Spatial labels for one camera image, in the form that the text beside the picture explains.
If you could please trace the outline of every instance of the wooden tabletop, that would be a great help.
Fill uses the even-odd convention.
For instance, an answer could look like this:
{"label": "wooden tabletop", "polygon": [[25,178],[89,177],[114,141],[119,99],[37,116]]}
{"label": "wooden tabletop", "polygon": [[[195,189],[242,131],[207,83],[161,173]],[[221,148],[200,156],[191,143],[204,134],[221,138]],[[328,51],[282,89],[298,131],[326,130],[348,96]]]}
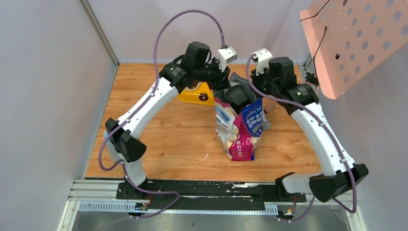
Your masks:
{"label": "wooden tabletop", "polygon": [[[244,65],[230,65],[230,68],[245,77]],[[299,79],[297,66],[295,73]],[[110,117],[117,119],[123,115],[153,82],[152,64],[120,64],[85,174],[87,177],[123,177],[121,167],[110,172],[99,168],[98,151],[103,141],[104,123]],[[272,103],[264,99],[264,108]],[[214,107],[173,99],[151,120],[140,137],[147,146],[143,156],[146,176],[151,179],[273,182],[289,172],[321,171],[309,141],[285,109],[276,106],[267,117],[272,128],[263,132],[255,161],[233,162],[224,153],[215,132]],[[113,164],[107,148],[102,160],[106,167]]]}

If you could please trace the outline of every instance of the white wall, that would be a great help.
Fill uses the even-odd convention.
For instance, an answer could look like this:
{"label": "white wall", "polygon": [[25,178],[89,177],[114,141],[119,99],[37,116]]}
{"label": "white wall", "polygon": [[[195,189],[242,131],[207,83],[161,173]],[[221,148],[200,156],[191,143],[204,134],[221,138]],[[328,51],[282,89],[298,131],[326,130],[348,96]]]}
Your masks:
{"label": "white wall", "polygon": [[324,113],[369,175],[357,187],[369,231],[407,230],[408,46],[337,100],[321,98]]}
{"label": "white wall", "polygon": [[0,230],[56,230],[115,68],[79,1],[0,1]]}
{"label": "white wall", "polygon": [[[200,9],[212,14],[224,30],[226,43],[246,63],[252,52],[269,49],[274,56],[305,62],[309,54],[299,21],[312,0],[90,0],[90,4],[120,62],[153,62],[154,41],[175,14]],[[205,15],[190,13],[164,32],[158,60],[169,62],[184,54],[192,41],[220,47],[217,26]]]}

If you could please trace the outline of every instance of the orange pegboard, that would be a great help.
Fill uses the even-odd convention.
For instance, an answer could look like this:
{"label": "orange pegboard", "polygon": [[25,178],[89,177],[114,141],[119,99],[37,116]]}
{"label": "orange pegboard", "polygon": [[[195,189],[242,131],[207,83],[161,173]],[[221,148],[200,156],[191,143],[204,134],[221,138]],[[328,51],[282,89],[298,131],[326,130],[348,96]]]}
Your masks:
{"label": "orange pegboard", "polygon": [[[326,0],[314,0],[300,18],[314,16]],[[330,0],[303,20],[323,94],[336,99],[408,43],[408,0]]]}

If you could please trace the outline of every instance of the blue and pink package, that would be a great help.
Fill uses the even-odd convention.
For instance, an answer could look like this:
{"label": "blue and pink package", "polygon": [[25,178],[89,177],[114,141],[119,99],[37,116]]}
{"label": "blue and pink package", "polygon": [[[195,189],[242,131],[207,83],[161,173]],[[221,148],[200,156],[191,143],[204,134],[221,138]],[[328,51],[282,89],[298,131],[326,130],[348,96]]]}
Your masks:
{"label": "blue and pink package", "polygon": [[[248,84],[246,79],[237,74],[231,75],[230,83],[240,85]],[[223,103],[217,96],[222,98],[222,94],[214,94],[217,125],[216,132],[225,152],[233,161],[254,160],[254,152],[264,130],[269,129],[269,122],[265,117],[262,107],[262,99],[257,99],[255,94],[249,89],[252,103],[244,107],[239,115],[233,110],[231,105]]]}

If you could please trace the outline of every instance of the yellow case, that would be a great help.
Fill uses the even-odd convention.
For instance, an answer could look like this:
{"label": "yellow case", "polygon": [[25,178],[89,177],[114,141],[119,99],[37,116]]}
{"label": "yellow case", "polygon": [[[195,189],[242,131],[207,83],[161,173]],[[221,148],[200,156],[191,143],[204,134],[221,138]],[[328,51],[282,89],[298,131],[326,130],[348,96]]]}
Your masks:
{"label": "yellow case", "polygon": [[209,106],[214,106],[214,96],[210,91],[210,88],[206,83],[198,82],[196,86],[191,88],[185,88],[181,94],[177,96],[177,99],[189,102],[189,103],[198,103]]}

